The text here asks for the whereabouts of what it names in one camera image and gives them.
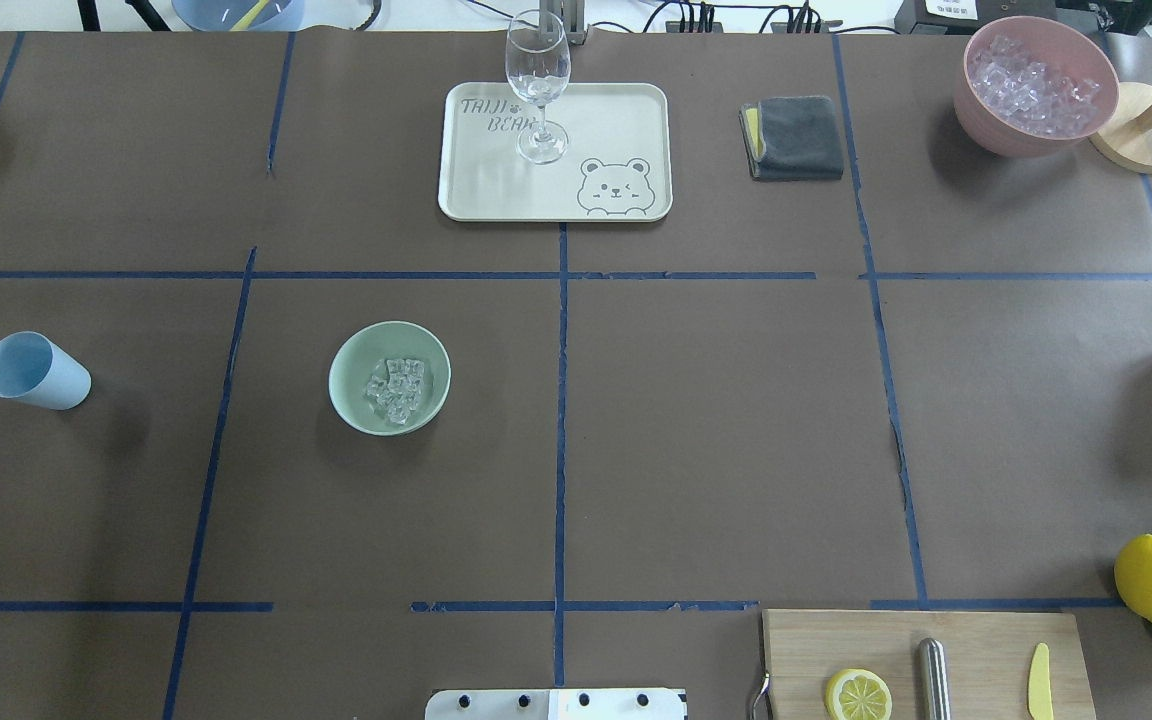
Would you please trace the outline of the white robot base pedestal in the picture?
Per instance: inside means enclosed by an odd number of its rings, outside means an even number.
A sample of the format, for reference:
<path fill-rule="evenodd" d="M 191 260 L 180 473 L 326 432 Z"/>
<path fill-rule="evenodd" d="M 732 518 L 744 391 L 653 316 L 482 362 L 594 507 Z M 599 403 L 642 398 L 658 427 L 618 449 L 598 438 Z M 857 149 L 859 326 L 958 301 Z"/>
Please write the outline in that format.
<path fill-rule="evenodd" d="M 425 719 L 687 719 L 681 689 L 453 689 L 426 702 Z"/>

